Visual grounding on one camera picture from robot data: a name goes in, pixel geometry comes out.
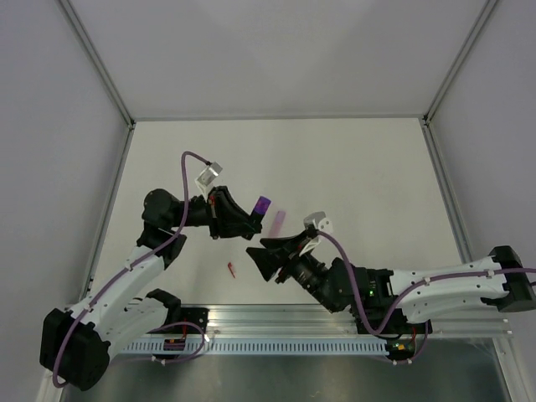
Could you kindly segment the pink marker pen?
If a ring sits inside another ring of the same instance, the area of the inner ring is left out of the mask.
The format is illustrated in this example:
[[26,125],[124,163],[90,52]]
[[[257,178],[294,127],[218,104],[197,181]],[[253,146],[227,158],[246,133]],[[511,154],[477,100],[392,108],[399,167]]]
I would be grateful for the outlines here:
[[270,229],[270,232],[269,232],[269,237],[270,238],[276,238],[279,236],[280,232],[281,232],[281,228],[282,228],[282,225],[285,221],[285,218],[286,218],[286,212],[284,210],[279,210],[277,213],[276,213],[276,216],[272,222],[272,225],[271,225],[271,229]]

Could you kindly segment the purple highlighter cap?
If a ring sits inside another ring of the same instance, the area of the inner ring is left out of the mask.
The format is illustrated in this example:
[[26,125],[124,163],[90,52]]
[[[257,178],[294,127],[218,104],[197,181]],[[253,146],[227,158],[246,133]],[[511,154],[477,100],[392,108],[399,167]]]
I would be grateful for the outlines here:
[[258,215],[265,215],[270,205],[271,205],[270,199],[268,199],[265,196],[260,196],[257,202],[255,203],[253,212]]

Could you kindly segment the black purple highlighter pen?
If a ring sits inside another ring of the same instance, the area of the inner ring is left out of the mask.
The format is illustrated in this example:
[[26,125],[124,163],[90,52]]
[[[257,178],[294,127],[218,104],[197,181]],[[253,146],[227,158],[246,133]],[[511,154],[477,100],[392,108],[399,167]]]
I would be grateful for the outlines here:
[[253,210],[250,214],[250,223],[256,230],[262,230],[262,220],[265,217],[265,213],[259,213]]

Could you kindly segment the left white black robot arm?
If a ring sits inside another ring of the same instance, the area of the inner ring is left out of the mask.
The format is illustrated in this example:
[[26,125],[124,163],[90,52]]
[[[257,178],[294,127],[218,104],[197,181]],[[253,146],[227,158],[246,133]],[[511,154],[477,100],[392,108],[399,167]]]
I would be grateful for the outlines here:
[[180,328],[179,298],[161,289],[137,295],[179,257],[187,241],[183,227],[206,227],[214,240],[249,240],[262,231],[270,205],[259,197],[247,213],[225,186],[184,201],[164,189],[152,190],[143,202],[142,234],[123,267],[79,303],[55,308],[44,319],[39,362],[52,372],[56,387],[90,389],[130,343],[154,329]]

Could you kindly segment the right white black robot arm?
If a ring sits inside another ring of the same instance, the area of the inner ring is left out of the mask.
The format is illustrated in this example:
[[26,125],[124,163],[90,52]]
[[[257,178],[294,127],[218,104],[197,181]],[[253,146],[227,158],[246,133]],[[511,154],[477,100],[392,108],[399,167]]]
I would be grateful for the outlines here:
[[355,266],[333,236],[317,230],[263,239],[246,253],[265,281],[292,279],[330,313],[348,309],[360,334],[425,333],[433,318],[467,308],[535,308],[532,269],[509,246],[464,265],[425,271]]

